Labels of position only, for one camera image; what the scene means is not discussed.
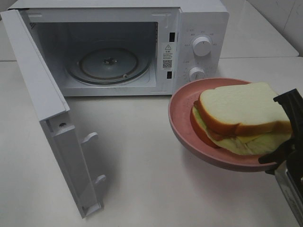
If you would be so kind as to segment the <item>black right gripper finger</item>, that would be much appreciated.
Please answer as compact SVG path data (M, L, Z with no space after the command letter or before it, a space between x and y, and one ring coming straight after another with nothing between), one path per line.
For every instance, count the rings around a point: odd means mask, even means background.
M294 141L285 141L272 153L265 154L258 158L260 164L277 163L281 164L295 150Z
M292 89L273 98L278 102L289 118L295 137L303 136L303 97L298 90Z

